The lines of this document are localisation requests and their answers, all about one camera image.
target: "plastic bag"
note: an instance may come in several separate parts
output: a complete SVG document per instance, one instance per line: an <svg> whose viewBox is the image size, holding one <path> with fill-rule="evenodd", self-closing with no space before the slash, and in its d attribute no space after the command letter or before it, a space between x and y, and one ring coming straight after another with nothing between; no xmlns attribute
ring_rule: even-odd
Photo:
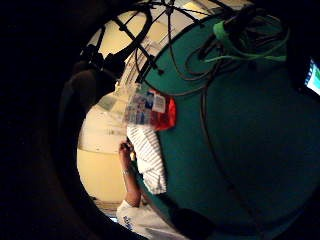
<svg viewBox="0 0 320 240"><path fill-rule="evenodd" d="M172 97L149 90L136 93L125 111L128 124L151 127L156 131L167 130L176 124L176 104Z"/></svg>

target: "hand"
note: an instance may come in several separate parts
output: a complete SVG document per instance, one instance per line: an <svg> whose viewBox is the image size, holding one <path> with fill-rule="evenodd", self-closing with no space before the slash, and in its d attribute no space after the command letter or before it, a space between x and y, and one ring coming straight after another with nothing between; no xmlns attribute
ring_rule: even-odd
<svg viewBox="0 0 320 240"><path fill-rule="evenodd" d="M119 145L119 158L123 170L126 170L131 166L130 152L127 143L121 142Z"/></svg>

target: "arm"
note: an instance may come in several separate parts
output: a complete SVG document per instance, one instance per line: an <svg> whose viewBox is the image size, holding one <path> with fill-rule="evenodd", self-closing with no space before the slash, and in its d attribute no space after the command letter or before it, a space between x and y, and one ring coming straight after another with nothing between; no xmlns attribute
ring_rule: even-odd
<svg viewBox="0 0 320 240"><path fill-rule="evenodd" d="M120 144L119 159L123 171L123 179L127 189L125 200L132 207L139 207L141 192L136 178L132 172L130 150L126 147L125 143Z"/></svg>

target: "label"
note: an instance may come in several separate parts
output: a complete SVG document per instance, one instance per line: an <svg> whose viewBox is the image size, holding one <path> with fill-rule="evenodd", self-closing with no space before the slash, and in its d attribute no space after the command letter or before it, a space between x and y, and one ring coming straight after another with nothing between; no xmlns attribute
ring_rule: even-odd
<svg viewBox="0 0 320 240"><path fill-rule="evenodd" d="M165 113L166 111L166 99L165 97L155 94L153 99L152 111Z"/></svg>

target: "wrist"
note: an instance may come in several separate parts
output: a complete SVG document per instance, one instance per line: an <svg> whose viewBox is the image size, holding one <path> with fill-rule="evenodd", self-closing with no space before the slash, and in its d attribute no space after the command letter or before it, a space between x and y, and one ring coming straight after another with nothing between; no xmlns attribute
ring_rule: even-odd
<svg viewBox="0 0 320 240"><path fill-rule="evenodd" d="M132 173L133 173L133 171L132 171L131 167L122 170L122 174L123 175L129 175L129 174L132 174Z"/></svg>

